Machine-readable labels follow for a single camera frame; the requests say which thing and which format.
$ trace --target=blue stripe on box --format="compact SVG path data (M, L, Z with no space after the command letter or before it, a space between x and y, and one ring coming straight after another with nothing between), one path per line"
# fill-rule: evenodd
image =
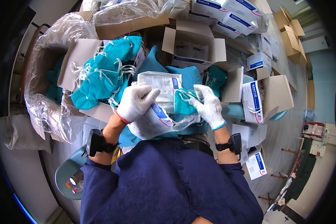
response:
M220 9L221 6L212 2L208 2L208 1L203 1L203 0L197 0L197 3L202 4L202 5L207 5L216 9Z
M166 114L164 113L164 111L160 106L156 105L155 103L152 103L150 107L159 118L167 118Z
M251 4L249 4L244 0L236 0L236 1L242 4L243 6L247 7L248 9L250 9L250 11L256 10L256 8L254 8Z

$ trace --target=person's right hand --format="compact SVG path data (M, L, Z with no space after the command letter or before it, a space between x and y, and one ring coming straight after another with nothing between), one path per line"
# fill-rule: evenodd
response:
M130 124L148 110L160 93L159 89L152 89L148 83L129 86L123 92L116 114L125 123Z
M210 125L212 131L226 125L225 120L221 116L221 105L218 97L216 97L209 86L194 85L197 92L201 92L204 97L204 104L196 99L189 99L189 104L197 109L200 116Z

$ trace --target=clear plastic bag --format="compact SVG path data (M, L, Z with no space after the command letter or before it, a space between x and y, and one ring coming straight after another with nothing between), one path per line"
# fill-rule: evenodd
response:
M95 26L118 24L128 20L149 16L158 18L174 6L174 0L124 1L98 11L93 16Z
M66 54L76 39L98 39L92 24L80 15L69 13L57 20L35 43L28 64L24 98L31 123L38 134L51 133L54 139L72 143L87 118L72 104L71 92L63 90L61 105L45 94L49 81L46 73L53 69L56 60Z

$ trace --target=mask packaging bag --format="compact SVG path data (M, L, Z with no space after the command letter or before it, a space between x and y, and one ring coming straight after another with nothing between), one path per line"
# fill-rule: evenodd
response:
M182 75L148 71L138 74L137 82L148 83L152 89L161 91L156 102L174 102L175 90L182 88Z
M208 60L208 45L192 44L192 58Z

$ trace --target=teal chair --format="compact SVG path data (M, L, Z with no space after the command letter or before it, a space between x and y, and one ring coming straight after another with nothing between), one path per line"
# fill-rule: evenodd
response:
M254 81L254 78L247 76L247 75L243 76L243 79L242 79L243 83L249 83L252 81ZM281 119L286 114L286 112L287 110L275 114L272 118L269 119L269 121L277 121ZM228 106L222 109L221 114L223 117L245 120L242 102L229 103Z
M86 162L85 153L86 145L74 152L55 172L55 184L63 196L71 200L81 200L82 191L74 194L72 190L74 185L70 182L70 177L74 175Z

